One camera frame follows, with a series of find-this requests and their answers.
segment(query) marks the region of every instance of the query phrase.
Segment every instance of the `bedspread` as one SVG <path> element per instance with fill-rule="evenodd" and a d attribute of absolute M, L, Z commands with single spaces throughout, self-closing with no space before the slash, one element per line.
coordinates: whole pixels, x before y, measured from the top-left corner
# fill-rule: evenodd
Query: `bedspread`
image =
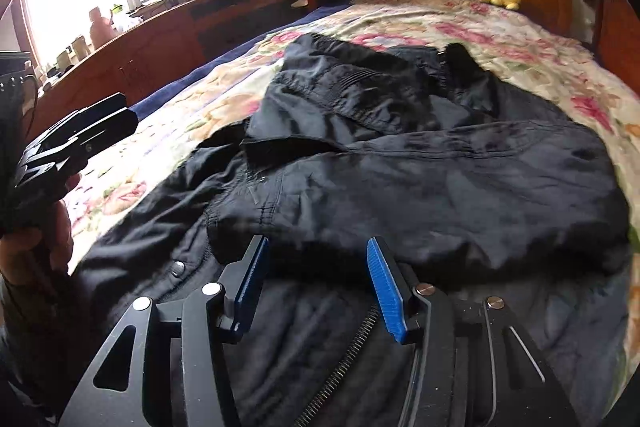
<path fill-rule="evenodd" d="M 137 132 L 92 158 L 66 203 L 75 240 L 71 269 L 94 240 L 177 168 L 216 129 L 251 115 L 279 70 L 289 42 L 315 32 L 383 51 L 397 45 L 462 42 L 504 81 L 554 102 L 594 129 L 607 146 L 631 207 L 634 245 L 629 324 L 620 383 L 640 361 L 640 100 L 599 67 L 579 42 L 555 36 L 524 15 L 476 0 L 355 0 L 346 10 L 267 36 L 215 68 L 155 113 Z"/>

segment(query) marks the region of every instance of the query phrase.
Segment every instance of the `human hand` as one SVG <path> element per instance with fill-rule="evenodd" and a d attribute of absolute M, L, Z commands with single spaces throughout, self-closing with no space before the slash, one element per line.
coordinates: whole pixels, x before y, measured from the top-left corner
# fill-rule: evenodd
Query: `human hand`
<path fill-rule="evenodd" d="M 80 181 L 80 174 L 71 176 L 66 188 L 71 190 Z M 0 273 L 15 286 L 37 284 L 33 262 L 28 253 L 44 240 L 49 250 L 49 263 L 54 271 L 66 272 L 74 241 L 71 237 L 71 220 L 63 201 L 57 201 L 50 218 L 42 230 L 29 228 L 7 233 L 0 239 Z"/>

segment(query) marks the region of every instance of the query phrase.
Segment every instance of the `person's arm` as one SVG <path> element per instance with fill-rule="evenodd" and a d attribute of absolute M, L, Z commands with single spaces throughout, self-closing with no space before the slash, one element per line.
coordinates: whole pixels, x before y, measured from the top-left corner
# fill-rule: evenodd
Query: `person's arm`
<path fill-rule="evenodd" d="M 71 180 L 75 186 L 77 179 Z M 65 310 L 38 282 L 30 251 L 44 240 L 52 269 L 66 271 L 73 249 L 69 217 L 59 201 L 44 233 L 20 230 L 0 239 L 0 370 L 11 385 L 44 415 L 62 413 L 73 390 L 66 362 Z"/>

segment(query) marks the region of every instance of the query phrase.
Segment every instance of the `black jacket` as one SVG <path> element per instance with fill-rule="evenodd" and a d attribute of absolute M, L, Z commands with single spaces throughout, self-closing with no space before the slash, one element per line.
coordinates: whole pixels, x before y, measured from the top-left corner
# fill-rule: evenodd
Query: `black jacket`
<path fill-rule="evenodd" d="M 597 135 L 462 45 L 383 54 L 304 35 L 258 112 L 205 140 L 79 264 L 84 315 L 60 363 L 75 381 L 135 297 L 188 295 L 261 233 L 270 278 L 225 354 L 242 425 L 293 425 L 375 302 L 365 254 L 380 235 L 422 281 L 505 298 L 594 425 L 625 333 L 627 230 Z M 379 321 L 314 425 L 396 425 L 411 355 Z"/>

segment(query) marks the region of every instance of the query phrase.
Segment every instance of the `silver screw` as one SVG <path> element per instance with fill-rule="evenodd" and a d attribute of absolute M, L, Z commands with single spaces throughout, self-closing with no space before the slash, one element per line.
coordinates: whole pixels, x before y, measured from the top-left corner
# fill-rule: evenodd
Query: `silver screw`
<path fill-rule="evenodd" d="M 149 297 L 138 297 L 133 301 L 133 309 L 137 312 L 146 310 L 149 306 L 151 306 L 151 299 Z"/>
<path fill-rule="evenodd" d="M 202 287 L 204 295 L 215 295 L 222 290 L 222 286 L 217 282 L 209 282 Z"/>
<path fill-rule="evenodd" d="M 429 295 L 433 295 L 436 293 L 436 286 L 433 284 L 429 284 L 428 282 L 421 282 L 416 287 L 415 290 L 422 296 L 428 297 Z"/>
<path fill-rule="evenodd" d="M 486 303 L 489 305 L 489 308 L 492 308 L 494 310 L 501 310 L 502 308 L 504 308 L 504 301 L 500 297 L 489 297 L 486 300 Z"/>

